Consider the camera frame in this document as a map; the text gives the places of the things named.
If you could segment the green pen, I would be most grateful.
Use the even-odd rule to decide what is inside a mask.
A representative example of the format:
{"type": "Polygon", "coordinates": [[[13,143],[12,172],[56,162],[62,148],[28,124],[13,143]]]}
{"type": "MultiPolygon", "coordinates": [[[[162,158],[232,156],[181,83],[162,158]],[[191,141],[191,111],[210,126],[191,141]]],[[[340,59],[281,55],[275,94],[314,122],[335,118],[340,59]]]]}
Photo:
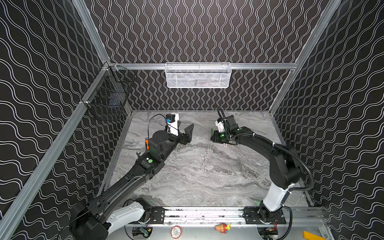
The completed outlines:
{"type": "Polygon", "coordinates": [[[213,140],[212,140],[212,137],[214,136],[214,129],[211,129],[211,137],[210,137],[210,147],[211,147],[211,150],[213,150],[213,140]]]}

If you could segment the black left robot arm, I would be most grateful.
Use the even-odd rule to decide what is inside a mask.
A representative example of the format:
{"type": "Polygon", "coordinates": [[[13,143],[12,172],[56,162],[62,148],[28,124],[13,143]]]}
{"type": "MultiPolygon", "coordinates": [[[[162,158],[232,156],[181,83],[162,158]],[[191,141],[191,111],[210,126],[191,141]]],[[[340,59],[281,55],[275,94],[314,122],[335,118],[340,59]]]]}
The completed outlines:
{"type": "Polygon", "coordinates": [[[192,141],[194,125],[179,132],[178,121],[166,123],[164,130],[146,138],[146,151],[139,154],[133,167],[103,194],[88,203],[78,202],[71,210],[68,235],[76,240],[105,240],[116,230],[132,222],[146,225],[151,212],[137,201],[122,207],[137,188],[151,180],[165,166],[168,156],[178,145],[192,141]]]}

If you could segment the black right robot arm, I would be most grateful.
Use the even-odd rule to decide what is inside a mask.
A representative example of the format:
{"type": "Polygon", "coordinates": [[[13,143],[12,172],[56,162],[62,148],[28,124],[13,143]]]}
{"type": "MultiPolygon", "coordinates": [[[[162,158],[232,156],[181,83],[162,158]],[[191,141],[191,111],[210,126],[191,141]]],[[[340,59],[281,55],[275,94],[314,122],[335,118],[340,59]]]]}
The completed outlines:
{"type": "Polygon", "coordinates": [[[258,210],[258,218],[263,223],[277,219],[291,192],[309,191],[314,187],[311,171],[295,150],[258,135],[249,128],[235,128],[232,132],[215,130],[211,141],[246,146],[269,161],[271,185],[258,210]]]}

